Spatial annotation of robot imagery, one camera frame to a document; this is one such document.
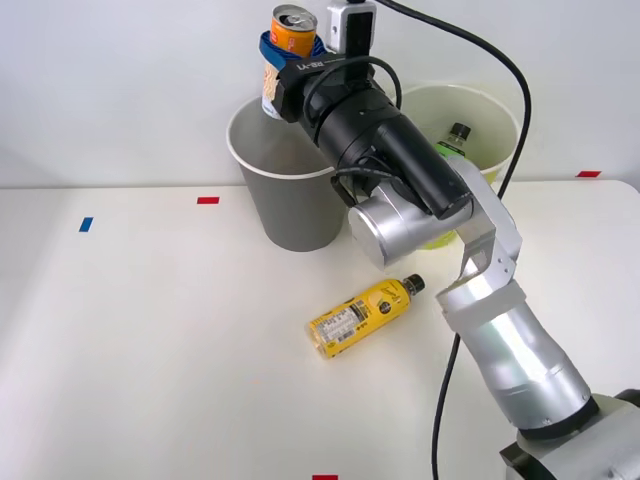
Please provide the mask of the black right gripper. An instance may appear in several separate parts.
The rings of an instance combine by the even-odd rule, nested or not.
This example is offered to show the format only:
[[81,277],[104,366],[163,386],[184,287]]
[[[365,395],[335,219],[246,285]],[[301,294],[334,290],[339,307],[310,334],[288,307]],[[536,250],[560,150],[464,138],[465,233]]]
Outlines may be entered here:
[[376,123],[381,117],[381,89],[374,68],[381,60],[347,57],[328,49],[316,34],[311,56],[288,61],[289,52],[260,36],[259,51],[277,71],[275,110],[288,123]]

